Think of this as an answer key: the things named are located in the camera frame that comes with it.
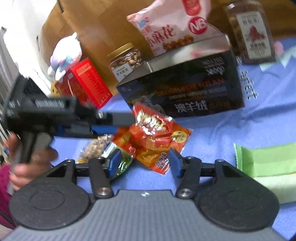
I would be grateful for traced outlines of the person's left hand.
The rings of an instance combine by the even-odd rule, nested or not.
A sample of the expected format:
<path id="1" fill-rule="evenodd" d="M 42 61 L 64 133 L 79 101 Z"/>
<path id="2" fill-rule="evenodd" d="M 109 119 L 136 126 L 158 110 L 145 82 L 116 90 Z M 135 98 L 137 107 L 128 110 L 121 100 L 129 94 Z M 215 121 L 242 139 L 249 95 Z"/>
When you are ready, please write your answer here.
<path id="1" fill-rule="evenodd" d="M 52 168 L 51 161 L 58 158 L 58 152 L 51 147 L 35 152 L 30 163 L 22 163 L 15 166 L 14 173 L 10 170 L 6 173 L 6 182 L 12 184 L 13 190 L 17 191 L 46 173 Z"/>

